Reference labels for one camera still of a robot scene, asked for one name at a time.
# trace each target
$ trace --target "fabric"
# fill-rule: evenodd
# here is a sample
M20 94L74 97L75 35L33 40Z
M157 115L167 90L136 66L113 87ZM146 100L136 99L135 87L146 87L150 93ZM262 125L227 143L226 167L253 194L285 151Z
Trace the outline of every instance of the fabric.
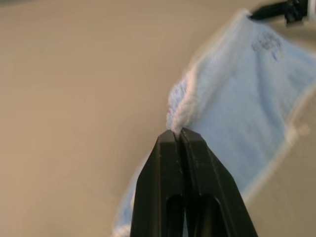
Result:
M194 57L169 96L167 128L187 127L207 142L247 202L277 168L301 128L291 118L315 90L316 58L242 11ZM137 170L113 236L130 227Z

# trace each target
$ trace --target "microfiber cloth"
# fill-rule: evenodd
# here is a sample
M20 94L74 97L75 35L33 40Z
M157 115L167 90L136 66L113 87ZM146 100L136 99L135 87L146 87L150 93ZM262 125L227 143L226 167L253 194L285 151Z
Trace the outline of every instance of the microfiber cloth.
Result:
M167 115L167 129L187 127L204 138L246 204L304 132L292 120L316 91L316 57L248 15L241 11L193 58L170 93ZM114 237L129 236L142 166L122 200Z

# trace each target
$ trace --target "light blue cloth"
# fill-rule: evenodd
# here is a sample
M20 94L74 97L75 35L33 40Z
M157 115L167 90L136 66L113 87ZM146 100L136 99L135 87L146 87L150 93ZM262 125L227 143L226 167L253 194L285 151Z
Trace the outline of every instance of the light blue cloth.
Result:
M167 128L186 126L201 134L244 194L277 158L289 116L315 85L316 58L243 12L174 86ZM141 167L115 228L131 223Z

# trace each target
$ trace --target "black object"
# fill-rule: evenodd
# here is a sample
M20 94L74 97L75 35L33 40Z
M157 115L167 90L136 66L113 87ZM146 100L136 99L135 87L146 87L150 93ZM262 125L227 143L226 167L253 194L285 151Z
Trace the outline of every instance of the black object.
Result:
M307 16L308 0L288 0L260 7L252 13L250 19L267 20L284 16L286 25L301 23Z
M234 179L188 129L160 135L139 175L131 237L257 237Z

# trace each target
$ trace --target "towel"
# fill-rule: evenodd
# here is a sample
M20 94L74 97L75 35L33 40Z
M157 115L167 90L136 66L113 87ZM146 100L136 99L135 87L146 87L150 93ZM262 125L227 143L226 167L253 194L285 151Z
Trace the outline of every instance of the towel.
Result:
M199 133L246 204L308 129L293 118L316 93L316 58L248 15L239 12L193 57L170 93L166 125ZM142 166L123 197L113 237L129 236Z

